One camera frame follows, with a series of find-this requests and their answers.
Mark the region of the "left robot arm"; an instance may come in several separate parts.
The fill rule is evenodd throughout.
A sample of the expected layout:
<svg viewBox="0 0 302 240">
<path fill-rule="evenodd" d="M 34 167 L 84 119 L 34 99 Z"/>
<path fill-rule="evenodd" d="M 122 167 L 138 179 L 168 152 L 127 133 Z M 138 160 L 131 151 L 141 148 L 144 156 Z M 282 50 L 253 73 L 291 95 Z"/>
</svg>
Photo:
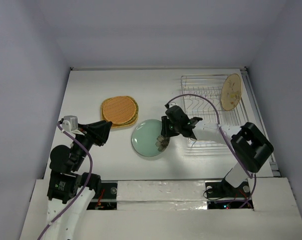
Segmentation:
<svg viewBox="0 0 302 240">
<path fill-rule="evenodd" d="M 72 140 L 71 146 L 58 145 L 51 150 L 46 226 L 43 240 L 74 240 L 90 201 L 101 193 L 101 177 L 93 173 L 92 146 L 102 147 L 108 140 L 112 122 L 101 120 L 78 123 L 67 115 L 57 128 Z"/>
</svg>

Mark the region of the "white foam strip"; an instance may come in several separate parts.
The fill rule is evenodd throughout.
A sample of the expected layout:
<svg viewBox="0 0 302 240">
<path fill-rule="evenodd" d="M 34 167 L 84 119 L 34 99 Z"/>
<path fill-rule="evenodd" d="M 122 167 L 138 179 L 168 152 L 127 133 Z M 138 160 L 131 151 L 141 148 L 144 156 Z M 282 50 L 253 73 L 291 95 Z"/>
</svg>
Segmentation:
<svg viewBox="0 0 302 240">
<path fill-rule="evenodd" d="M 122 211 L 206 210 L 204 181 L 119 181 L 117 209 Z"/>
</svg>

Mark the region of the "green ceramic flower plate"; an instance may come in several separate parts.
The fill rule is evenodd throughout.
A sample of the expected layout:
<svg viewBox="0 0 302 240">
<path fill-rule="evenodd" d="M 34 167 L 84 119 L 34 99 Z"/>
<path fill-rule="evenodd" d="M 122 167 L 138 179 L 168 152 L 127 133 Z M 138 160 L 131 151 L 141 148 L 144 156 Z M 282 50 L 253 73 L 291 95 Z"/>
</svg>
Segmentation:
<svg viewBox="0 0 302 240">
<path fill-rule="evenodd" d="M 148 119 L 136 126 L 131 135 L 134 150 L 145 157 L 155 157 L 164 152 L 170 138 L 161 134 L 162 122 L 157 119 Z"/>
</svg>

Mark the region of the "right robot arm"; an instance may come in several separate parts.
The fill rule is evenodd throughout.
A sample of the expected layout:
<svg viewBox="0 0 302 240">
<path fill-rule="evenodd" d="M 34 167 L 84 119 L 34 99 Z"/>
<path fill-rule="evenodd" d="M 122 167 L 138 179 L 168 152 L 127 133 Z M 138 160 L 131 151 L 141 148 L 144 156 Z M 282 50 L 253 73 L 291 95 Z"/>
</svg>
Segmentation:
<svg viewBox="0 0 302 240">
<path fill-rule="evenodd" d="M 273 145 L 251 122 L 242 126 L 207 123 L 199 117 L 189 118 L 177 105 L 166 108 L 161 118 L 164 138 L 182 135 L 195 141 L 226 145 L 237 161 L 221 181 L 206 184 L 203 195 L 208 200 L 236 197 L 244 182 L 256 176 L 274 151 Z"/>
</svg>

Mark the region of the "beige ceramic bird plate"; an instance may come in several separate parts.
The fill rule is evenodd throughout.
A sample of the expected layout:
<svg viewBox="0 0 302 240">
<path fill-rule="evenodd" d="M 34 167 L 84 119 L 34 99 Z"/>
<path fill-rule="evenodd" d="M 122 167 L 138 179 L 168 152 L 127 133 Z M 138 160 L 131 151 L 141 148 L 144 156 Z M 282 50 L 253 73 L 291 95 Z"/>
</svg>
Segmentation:
<svg viewBox="0 0 302 240">
<path fill-rule="evenodd" d="M 237 107 L 242 96 L 242 83 L 238 74 L 229 75 L 222 87 L 220 102 L 225 111 L 233 110 Z"/>
</svg>

